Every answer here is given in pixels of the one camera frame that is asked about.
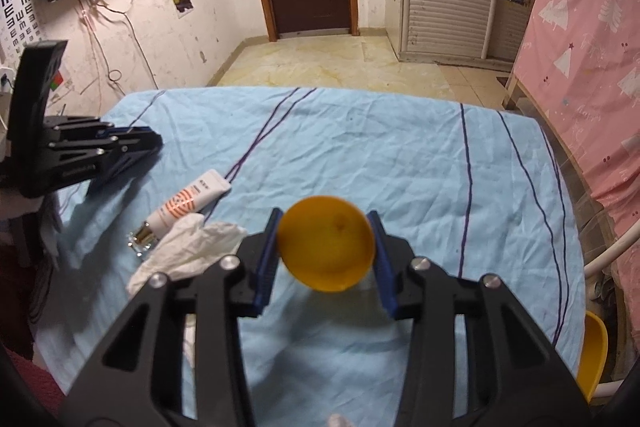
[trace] white tissue paper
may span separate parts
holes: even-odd
[[[206,227],[202,214],[187,214],[149,253],[145,262],[127,284],[129,296],[135,295],[155,272],[166,273],[172,280],[199,275],[225,255],[234,255],[246,236],[246,230],[233,223],[215,222]],[[188,315],[184,330],[184,354],[193,367],[195,315]]]

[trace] white wall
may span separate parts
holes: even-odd
[[[130,0],[104,0],[117,10]],[[260,0],[191,0],[193,12],[178,19],[172,0],[135,0],[129,17],[155,73],[158,86],[205,86],[224,60],[245,38],[266,35]],[[85,8],[87,0],[82,0]],[[358,0],[362,28],[384,26],[385,0]],[[100,51],[80,17],[77,0],[34,0],[46,38],[67,39],[62,72],[49,112],[66,104],[65,114],[103,114],[122,97],[107,80]],[[126,92],[154,89],[154,84],[123,17],[94,10],[89,19],[112,69],[122,72]]]

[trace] yellow chair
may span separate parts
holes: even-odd
[[[584,342],[576,378],[587,402],[591,400],[600,382],[608,348],[609,337],[604,322],[597,315],[587,311],[584,316]]]

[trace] red fabric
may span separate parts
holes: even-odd
[[[31,392],[45,409],[57,418],[58,409],[65,395],[60,391],[53,377],[44,369],[39,368],[33,362],[24,359],[20,355],[16,355],[13,351],[7,349],[6,352]]]

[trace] small picture on wall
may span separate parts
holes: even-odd
[[[187,13],[193,11],[193,4],[191,0],[173,0],[175,9],[178,10],[178,19],[187,15]]]

